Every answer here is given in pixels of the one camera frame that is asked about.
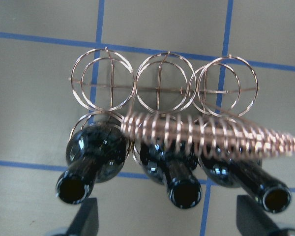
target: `wine bottle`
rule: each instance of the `wine bottle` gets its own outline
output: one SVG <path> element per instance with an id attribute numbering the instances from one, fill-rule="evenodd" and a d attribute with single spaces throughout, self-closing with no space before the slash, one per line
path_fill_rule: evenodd
<path id="1" fill-rule="evenodd" d="M 201 154 L 201 165 L 211 180 L 224 187 L 242 187 L 267 212 L 282 212 L 290 204 L 286 184 L 264 171 L 260 161 L 225 161 Z"/>
<path id="2" fill-rule="evenodd" d="M 77 132 L 68 142 L 68 169 L 56 184 L 58 197 L 79 204 L 92 192 L 95 183 L 116 176 L 126 158 L 126 138 L 115 124 L 96 122 Z"/>
<path id="3" fill-rule="evenodd" d="M 155 182 L 167 186 L 171 202 L 182 209 L 197 205 L 202 196 L 201 185 L 192 174 L 198 161 L 194 153 L 184 154 L 185 143 L 175 153 L 175 142 L 165 151 L 164 144 L 141 143 L 140 160 L 145 173 Z"/>

